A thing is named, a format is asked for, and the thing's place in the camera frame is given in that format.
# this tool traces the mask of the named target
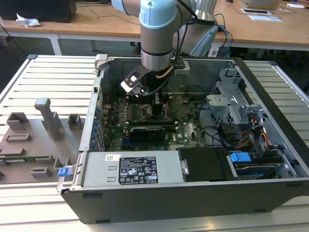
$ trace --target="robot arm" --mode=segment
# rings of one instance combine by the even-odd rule
[[[195,11],[195,0],[184,0]],[[170,65],[173,36],[191,18],[176,0],[113,0],[113,6],[125,14],[140,18],[141,62],[151,71]]]
[[[178,40],[176,32],[179,30],[180,38],[183,37],[185,25],[192,17],[188,9],[195,12],[197,3],[198,7],[202,5],[209,9],[208,5],[205,6],[201,2],[205,0],[112,0],[115,9],[140,19],[142,66],[136,67],[121,83],[126,92],[136,96],[144,95],[143,86],[140,83],[143,77],[150,78],[155,75],[157,79],[163,80],[168,76],[166,74],[173,71],[171,58],[173,44],[177,44]],[[210,15],[213,15],[213,9],[210,9]],[[217,27],[214,26],[214,18],[213,21],[205,22],[205,25],[194,24],[188,27],[187,31],[190,35],[188,34],[184,39],[182,46],[184,52],[203,56],[209,50]]]

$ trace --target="blue cable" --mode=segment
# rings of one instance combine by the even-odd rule
[[[227,46],[227,50],[226,50],[226,53],[225,53],[224,57],[227,56],[227,52],[228,52],[228,50],[231,48],[230,34],[227,32],[226,35],[228,36],[228,46]]]
[[[228,50],[230,49],[230,46],[231,46],[231,39],[230,39],[230,34],[229,33],[227,33],[227,31],[225,30],[225,28],[224,27],[222,27],[221,25],[219,25],[219,24],[217,24],[223,31],[224,31],[224,33],[227,35],[227,37],[228,37],[228,46],[227,46],[227,50],[226,50],[226,53],[225,53],[225,55],[224,55],[224,57],[226,57],[226,55],[227,55],[227,52],[228,52]]]

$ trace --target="floor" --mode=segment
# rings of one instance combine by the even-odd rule
[[[28,54],[53,55],[50,41],[42,38],[15,37],[17,44]],[[96,41],[97,51],[91,50],[90,41],[86,40],[60,40],[61,51],[66,56],[95,56],[97,54],[131,55],[133,47],[128,42]],[[289,53],[285,59],[279,59],[276,51],[266,51],[262,58],[257,58],[256,49],[249,49],[245,55],[246,60],[274,60],[278,65],[296,82],[301,89],[304,89],[309,82],[309,53],[302,54],[306,57],[307,63],[304,68],[297,69],[287,64]],[[14,76],[21,66],[25,56],[16,46],[13,40],[8,41],[7,48],[0,47],[0,92],[5,88],[11,77]]]

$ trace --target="power supply label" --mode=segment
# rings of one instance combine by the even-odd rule
[[[121,185],[158,183],[155,157],[120,158],[118,181]]]

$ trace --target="desk leg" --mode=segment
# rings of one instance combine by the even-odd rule
[[[263,57],[263,55],[264,55],[264,53],[265,53],[265,49],[258,49],[258,51],[257,51],[257,57],[258,58],[262,58]]]
[[[2,47],[7,47],[8,46],[8,43],[6,42],[5,37],[6,36],[0,36],[0,45]]]
[[[56,56],[61,56],[61,50],[59,45],[59,36],[57,34],[51,34],[50,41],[52,42],[53,50]]]
[[[91,43],[91,49],[93,52],[97,51],[97,47],[96,47],[96,41],[95,40],[90,40]]]

